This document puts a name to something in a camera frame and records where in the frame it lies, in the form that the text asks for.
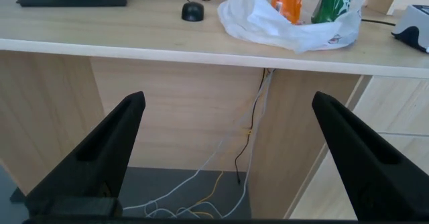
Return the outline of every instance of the yellow cable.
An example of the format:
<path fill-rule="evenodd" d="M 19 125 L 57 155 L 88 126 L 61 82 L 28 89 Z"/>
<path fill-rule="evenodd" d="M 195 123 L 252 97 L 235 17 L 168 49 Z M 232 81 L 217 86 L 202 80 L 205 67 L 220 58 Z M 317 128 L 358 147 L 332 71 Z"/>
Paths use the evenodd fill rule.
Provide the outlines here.
<path fill-rule="evenodd" d="M 208 215 L 209 217 L 211 217 L 212 219 L 214 219 L 214 217 L 213 217 L 213 215 L 211 215 L 210 213 L 205 213 L 205 212 L 203 212 L 203 211 L 196 211 L 196 212 L 192 212 L 192 213 L 194 213 L 195 215 Z"/>
<path fill-rule="evenodd" d="M 219 174 L 219 177 L 217 178 L 216 183 L 214 184 L 212 192 L 206 198 L 203 198 L 197 201 L 195 204 L 200 204 L 201 202 L 207 201 L 215 193 L 217 184 L 219 183 L 219 180 L 221 179 L 222 175 L 223 175 L 223 171 L 221 172 L 221 174 Z"/>

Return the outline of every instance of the desk surface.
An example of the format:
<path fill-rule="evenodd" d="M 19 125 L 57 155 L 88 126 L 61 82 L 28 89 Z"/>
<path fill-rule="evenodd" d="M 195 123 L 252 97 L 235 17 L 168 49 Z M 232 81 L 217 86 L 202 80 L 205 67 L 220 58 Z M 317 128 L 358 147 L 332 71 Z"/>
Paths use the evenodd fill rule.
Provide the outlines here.
<path fill-rule="evenodd" d="M 184 0 L 49 9 L 0 0 L 0 50 L 429 78 L 429 55 L 393 39 L 391 26 L 363 22 L 349 48 L 295 54 L 229 36 L 217 16 L 221 1 L 204 3 L 206 19 L 189 23 L 180 19 Z"/>

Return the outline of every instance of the white plastic bag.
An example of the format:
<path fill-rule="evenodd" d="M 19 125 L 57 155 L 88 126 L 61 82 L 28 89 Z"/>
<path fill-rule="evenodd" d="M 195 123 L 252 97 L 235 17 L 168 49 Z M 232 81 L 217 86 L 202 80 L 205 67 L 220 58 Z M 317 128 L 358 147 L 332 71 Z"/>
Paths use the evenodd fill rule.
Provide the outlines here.
<path fill-rule="evenodd" d="M 301 20 L 311 23 L 319 0 L 303 0 Z M 267 0 L 227 0 L 218 15 L 231 36 L 279 46 L 297 53 L 337 49 L 352 44 L 359 35 L 361 8 L 365 0 L 352 0 L 349 12 L 332 23 L 293 25 Z"/>

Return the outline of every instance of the green bottle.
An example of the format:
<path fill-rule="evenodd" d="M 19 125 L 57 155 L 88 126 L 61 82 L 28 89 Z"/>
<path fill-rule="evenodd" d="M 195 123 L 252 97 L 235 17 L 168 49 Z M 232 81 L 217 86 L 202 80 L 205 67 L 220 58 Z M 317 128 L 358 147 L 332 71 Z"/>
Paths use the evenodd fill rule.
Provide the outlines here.
<path fill-rule="evenodd" d="M 334 22 L 347 13 L 351 0 L 320 0 L 311 18 L 312 23 Z"/>

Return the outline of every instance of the black mouse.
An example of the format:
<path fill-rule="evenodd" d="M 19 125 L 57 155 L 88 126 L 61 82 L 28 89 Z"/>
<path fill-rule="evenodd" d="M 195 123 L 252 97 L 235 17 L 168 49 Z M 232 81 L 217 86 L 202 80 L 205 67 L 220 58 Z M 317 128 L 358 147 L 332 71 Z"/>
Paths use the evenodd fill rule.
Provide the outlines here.
<path fill-rule="evenodd" d="M 201 3 L 189 2 L 183 5 L 182 19 L 198 22 L 204 19 L 204 6 Z"/>

